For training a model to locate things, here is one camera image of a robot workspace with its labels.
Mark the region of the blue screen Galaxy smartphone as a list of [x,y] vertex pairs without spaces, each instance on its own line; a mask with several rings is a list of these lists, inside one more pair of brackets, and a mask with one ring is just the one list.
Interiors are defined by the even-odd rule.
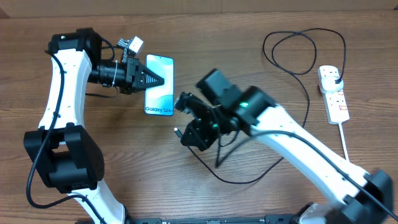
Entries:
[[162,77],[164,84],[145,91],[145,114],[172,116],[174,114],[174,60],[170,57],[148,54],[146,67]]

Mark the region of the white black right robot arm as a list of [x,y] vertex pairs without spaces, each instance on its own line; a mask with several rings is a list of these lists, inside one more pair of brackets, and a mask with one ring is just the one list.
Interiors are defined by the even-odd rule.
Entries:
[[181,93],[179,111],[190,113],[180,142],[202,151],[223,134],[242,131],[289,161],[327,198],[294,215],[292,223],[382,223],[393,217],[393,183],[382,170],[373,174],[343,159],[296,123],[288,112],[256,86],[240,90],[219,70],[197,88],[205,99]]

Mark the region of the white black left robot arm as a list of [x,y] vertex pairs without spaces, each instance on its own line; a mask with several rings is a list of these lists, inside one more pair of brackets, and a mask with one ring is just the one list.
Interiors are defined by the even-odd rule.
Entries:
[[76,200],[93,223],[132,223],[127,208],[116,200],[104,180],[104,157],[85,129],[86,86],[98,83],[129,95],[161,86],[164,79],[140,63],[136,54],[142,40],[121,39],[120,60],[103,59],[103,49],[114,45],[91,28],[55,34],[48,44],[52,58],[49,98],[37,130],[24,135],[32,161],[30,175],[38,174],[63,201]]

